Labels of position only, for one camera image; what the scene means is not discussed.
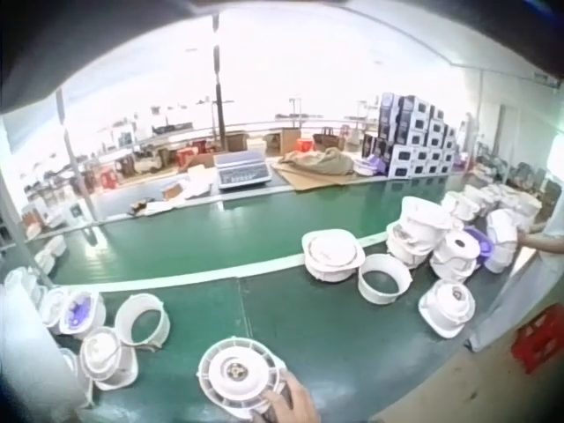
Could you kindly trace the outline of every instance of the window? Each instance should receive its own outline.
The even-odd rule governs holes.
[[[564,181],[564,168],[562,167],[562,159],[564,158],[564,134],[554,137],[553,146],[548,154],[546,168],[561,181]]]

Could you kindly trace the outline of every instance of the person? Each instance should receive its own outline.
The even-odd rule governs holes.
[[[321,418],[314,406],[313,399],[308,390],[287,370],[282,371],[282,377],[290,391],[292,406],[280,394],[267,390],[263,397],[271,404],[278,423],[319,423]],[[254,423],[266,423],[258,413],[253,415]]]
[[[493,312],[468,339],[467,345],[479,352],[514,329],[556,286],[564,274],[564,196],[554,206],[545,223],[528,233],[518,232],[520,247],[535,249],[535,256],[523,272],[510,277],[494,302]]]

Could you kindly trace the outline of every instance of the digital scale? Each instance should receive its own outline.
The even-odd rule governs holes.
[[[272,179],[264,154],[258,150],[227,152],[213,157],[219,189],[265,183]]]

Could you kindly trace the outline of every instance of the cardboard sheet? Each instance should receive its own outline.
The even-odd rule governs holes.
[[[330,187],[332,185],[344,185],[346,182],[356,179],[354,174],[332,176],[328,174],[313,174],[281,163],[272,163],[271,166],[280,176],[292,185],[296,191],[306,191],[309,189]]]

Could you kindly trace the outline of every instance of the finger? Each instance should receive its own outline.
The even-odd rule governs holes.
[[[284,397],[271,390],[265,391],[263,397],[271,403],[277,421],[292,421],[292,411]]]
[[[250,413],[253,416],[253,423],[266,423],[266,420],[263,416],[260,415],[260,413],[254,410],[252,410]]]
[[[290,395],[292,396],[292,403],[294,410],[307,410],[310,405],[313,405],[311,397],[304,386],[296,379],[288,370],[281,370],[282,377],[286,380]]]

